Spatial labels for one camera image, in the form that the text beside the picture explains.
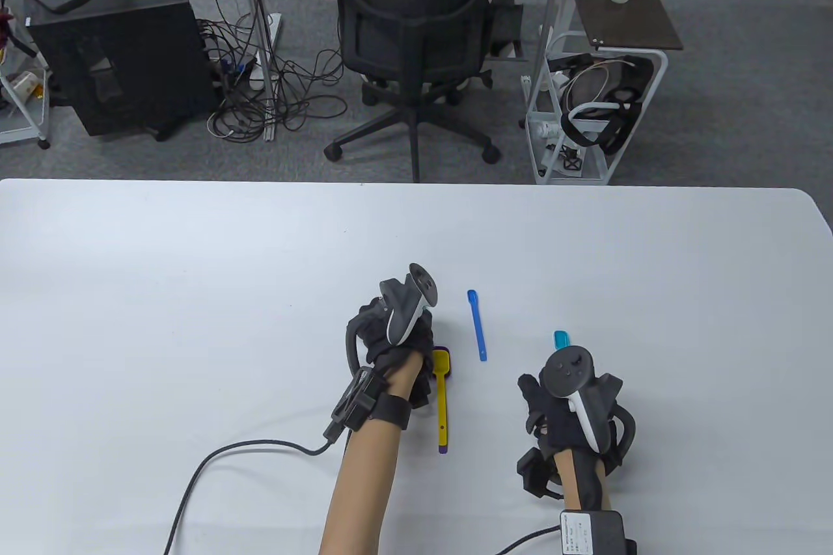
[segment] black cable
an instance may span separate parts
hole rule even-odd
[[[518,546],[521,546],[521,544],[523,544],[524,542],[529,542],[530,540],[533,540],[536,537],[545,536],[547,534],[554,534],[556,531],[560,531],[561,528],[562,528],[562,526],[556,525],[556,526],[548,526],[546,529],[538,529],[538,531],[533,531],[531,534],[526,534],[520,540],[515,540],[515,542],[510,544],[508,547],[504,548],[499,553],[497,553],[497,555],[506,555],[506,553],[508,553],[509,551],[512,551],[513,549],[517,548]]]
[[[182,495],[182,501],[179,501],[179,508],[176,510],[176,516],[173,517],[173,525],[171,525],[171,532],[169,536],[167,536],[167,544],[165,545],[165,551],[163,555],[169,555],[171,551],[171,546],[173,546],[173,538],[176,537],[176,529],[179,527],[179,522],[182,520],[182,514],[185,513],[185,506],[188,505],[188,499],[191,498],[191,492],[193,492],[194,486],[197,484],[197,480],[200,477],[200,472],[202,469],[205,468],[206,464],[211,462],[214,457],[222,453],[226,453],[226,451],[232,451],[235,448],[241,447],[255,447],[255,446],[263,446],[263,445],[274,445],[279,447],[289,447],[295,449],[295,451],[300,451],[301,453],[305,453],[312,457],[316,455],[321,455],[324,451],[327,451],[330,448],[331,442],[325,443],[325,445],[321,448],[316,448],[314,451],[301,447],[300,444],[295,444],[294,442],[286,442],[286,440],[244,440],[243,442],[235,442],[233,444],[227,444],[225,447],[218,448],[216,451],[211,451],[211,453],[206,456],[205,459],[200,462],[200,465],[197,466],[197,469],[194,471],[194,474],[191,475],[191,481],[188,482],[187,487],[185,488],[185,493]]]

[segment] blue spoon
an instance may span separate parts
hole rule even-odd
[[[483,325],[480,322],[480,305],[477,303],[477,292],[468,292],[469,303],[471,304],[471,316],[474,318],[474,332],[477,335],[477,351],[480,353],[480,361],[485,362],[485,339],[483,338]]]

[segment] white table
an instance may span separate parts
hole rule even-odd
[[[414,413],[382,553],[490,555],[556,522],[515,475],[515,380],[566,329],[625,381],[637,436],[610,484],[642,555],[829,555],[833,237],[804,193],[20,180],[0,182],[0,552],[160,553],[206,453],[318,445],[346,321],[411,261],[440,288],[450,450]],[[219,460],[178,552],[313,555],[340,459]]]

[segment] hand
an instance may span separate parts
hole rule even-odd
[[[373,300],[369,305],[375,304],[376,300]],[[359,311],[364,312],[367,308],[362,306]],[[430,312],[426,310],[417,318],[411,334],[398,347],[387,342],[387,324],[381,318],[370,320],[358,330],[357,335],[367,347],[367,364],[388,377],[389,381],[393,382],[393,375],[404,367],[408,367],[409,376],[415,372],[414,379],[408,382],[411,385],[408,400],[414,409],[428,405],[431,394],[429,377],[434,370],[434,332]]]
[[[369,305],[362,306],[359,312],[364,312],[375,303],[376,300],[373,300]],[[411,334],[398,347],[387,342],[387,324],[383,318],[372,318],[357,334],[367,347],[367,364],[372,365],[378,373],[384,375],[399,370],[415,351],[422,355],[423,370],[433,370],[434,332],[431,331],[431,313],[427,310],[417,318]]]
[[[549,394],[530,374],[518,378],[518,388],[529,406],[526,430],[538,439],[545,457],[565,449],[586,449],[590,445],[568,400]]]
[[[392,394],[394,397],[410,397],[414,382],[416,382],[420,371],[422,371],[422,365],[422,354],[411,351],[401,368],[387,374],[387,381],[390,383],[389,388],[387,388],[387,394]]]

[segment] white cart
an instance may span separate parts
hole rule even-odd
[[[32,94],[24,103],[12,89],[10,76],[21,71],[32,71],[42,82],[42,95]],[[48,150],[49,139],[49,71],[47,68],[9,42],[4,49],[0,49],[0,83],[3,92],[7,93],[12,103],[0,109],[0,144],[4,142],[26,141],[38,139],[38,147]]]

